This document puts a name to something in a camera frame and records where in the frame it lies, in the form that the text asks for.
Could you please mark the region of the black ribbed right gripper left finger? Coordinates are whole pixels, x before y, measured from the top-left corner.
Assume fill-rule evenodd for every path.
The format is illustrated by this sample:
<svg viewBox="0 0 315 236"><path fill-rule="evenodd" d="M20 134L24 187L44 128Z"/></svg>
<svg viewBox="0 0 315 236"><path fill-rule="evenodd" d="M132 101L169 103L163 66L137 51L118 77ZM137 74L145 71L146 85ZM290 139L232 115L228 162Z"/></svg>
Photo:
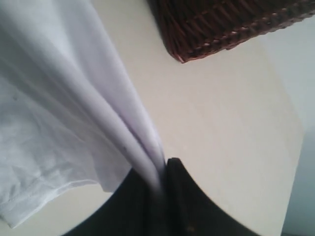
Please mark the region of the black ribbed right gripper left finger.
<svg viewBox="0 0 315 236"><path fill-rule="evenodd" d="M66 236L161 236L162 205L135 170L114 194Z"/></svg>

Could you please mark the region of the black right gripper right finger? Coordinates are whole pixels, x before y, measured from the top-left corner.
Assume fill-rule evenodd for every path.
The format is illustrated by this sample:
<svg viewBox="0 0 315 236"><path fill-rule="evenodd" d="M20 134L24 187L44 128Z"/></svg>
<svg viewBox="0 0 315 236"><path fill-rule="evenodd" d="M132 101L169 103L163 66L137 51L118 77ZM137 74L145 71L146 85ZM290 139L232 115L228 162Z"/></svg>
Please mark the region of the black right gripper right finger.
<svg viewBox="0 0 315 236"><path fill-rule="evenodd" d="M166 164L166 228L161 236L257 236L214 203L179 158Z"/></svg>

